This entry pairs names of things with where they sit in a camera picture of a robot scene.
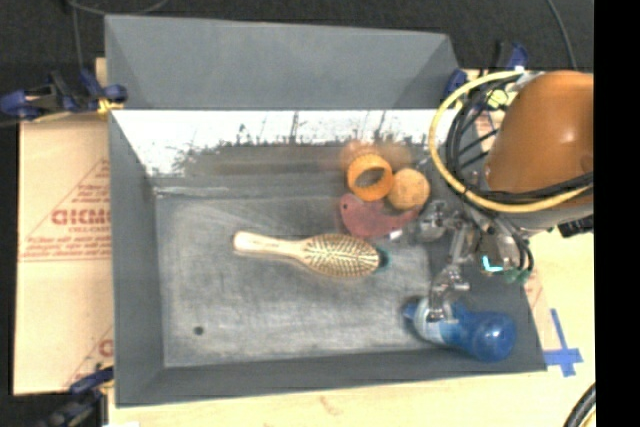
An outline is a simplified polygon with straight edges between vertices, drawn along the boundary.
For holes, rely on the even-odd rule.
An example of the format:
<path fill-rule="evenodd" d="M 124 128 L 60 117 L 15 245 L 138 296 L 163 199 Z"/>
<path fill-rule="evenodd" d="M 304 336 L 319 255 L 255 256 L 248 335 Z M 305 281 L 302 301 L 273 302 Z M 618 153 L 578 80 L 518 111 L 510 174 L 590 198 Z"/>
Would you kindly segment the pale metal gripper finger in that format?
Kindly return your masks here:
<path fill-rule="evenodd" d="M 435 200 L 429 203 L 420 215 L 410 223 L 408 240 L 410 243 L 428 243 L 439 240 L 448 230 L 447 222 L 451 214 L 448 203 Z"/>
<path fill-rule="evenodd" d="M 449 321 L 453 318 L 453 303 L 471 289 L 457 265 L 447 265 L 432 280 L 428 294 L 428 321 Z"/>

